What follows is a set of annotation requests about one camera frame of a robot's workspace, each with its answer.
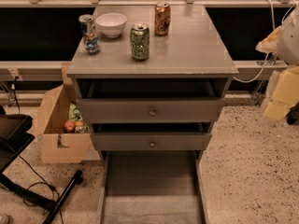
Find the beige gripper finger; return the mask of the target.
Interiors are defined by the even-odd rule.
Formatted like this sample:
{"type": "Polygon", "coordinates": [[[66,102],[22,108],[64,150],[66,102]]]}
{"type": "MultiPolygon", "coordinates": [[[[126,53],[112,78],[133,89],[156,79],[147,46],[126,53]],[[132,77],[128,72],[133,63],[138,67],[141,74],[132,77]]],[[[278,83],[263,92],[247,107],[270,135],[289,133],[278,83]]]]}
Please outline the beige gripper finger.
{"type": "Polygon", "coordinates": [[[291,66],[282,72],[274,71],[262,102],[260,122],[273,126],[286,118],[298,103],[299,66],[291,66]]]}

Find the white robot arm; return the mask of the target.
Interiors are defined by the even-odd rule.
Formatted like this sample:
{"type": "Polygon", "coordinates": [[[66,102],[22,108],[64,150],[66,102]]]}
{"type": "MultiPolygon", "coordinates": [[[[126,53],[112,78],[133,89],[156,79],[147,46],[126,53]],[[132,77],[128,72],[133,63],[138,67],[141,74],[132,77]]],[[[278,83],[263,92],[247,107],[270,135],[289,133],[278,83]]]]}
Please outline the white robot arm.
{"type": "Polygon", "coordinates": [[[275,125],[285,119],[292,125],[299,120],[299,7],[260,41],[256,49],[276,53],[288,65],[282,72],[274,71],[269,78],[261,123],[275,125]]]}

